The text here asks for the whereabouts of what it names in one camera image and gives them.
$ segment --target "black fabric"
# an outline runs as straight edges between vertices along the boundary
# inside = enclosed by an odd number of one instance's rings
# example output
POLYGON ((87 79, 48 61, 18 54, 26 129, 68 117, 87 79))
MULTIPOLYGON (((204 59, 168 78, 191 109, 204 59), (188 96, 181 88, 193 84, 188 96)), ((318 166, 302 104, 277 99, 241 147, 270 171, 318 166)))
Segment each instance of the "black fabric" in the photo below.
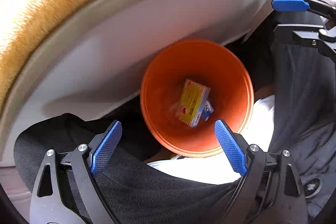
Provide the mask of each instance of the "black fabric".
MULTIPOLYGON (((275 13, 268 20, 268 24, 262 27, 264 29, 259 29, 266 44, 271 44, 272 28, 277 23, 321 24, 320 18, 311 13, 275 13)), ((255 50, 253 57, 257 59, 260 52, 255 50)), ((325 186, 321 191, 307 200, 308 212, 313 218, 336 185, 335 66, 313 48, 274 43, 271 51, 266 47, 263 55, 264 65, 254 67, 270 66, 271 69, 261 71, 268 75, 266 82, 274 80, 276 86, 274 134, 269 152, 288 149, 302 181, 314 177, 323 181, 325 186)), ((254 71, 254 85, 263 85, 258 82, 258 79, 263 79, 258 75, 260 70, 254 70, 248 63, 245 65, 249 72, 254 71)), ((107 123, 114 118, 118 119, 115 113, 107 120, 84 122, 74 115, 65 114, 25 130, 16 141, 14 158, 28 188, 32 190, 39 165, 48 149, 53 148, 59 153, 71 151, 103 132, 107 126, 102 121, 107 123)), ((129 118, 122 121, 123 127, 127 127, 130 121, 129 118)), ((166 175, 131 156, 132 145, 131 138, 124 138, 105 172, 96 177, 103 195, 122 223, 195 223, 198 218, 208 220, 203 223, 210 223, 216 212, 223 210, 237 186, 236 182, 209 185, 166 175)), ((77 206, 87 216, 71 176, 69 179, 77 206)))

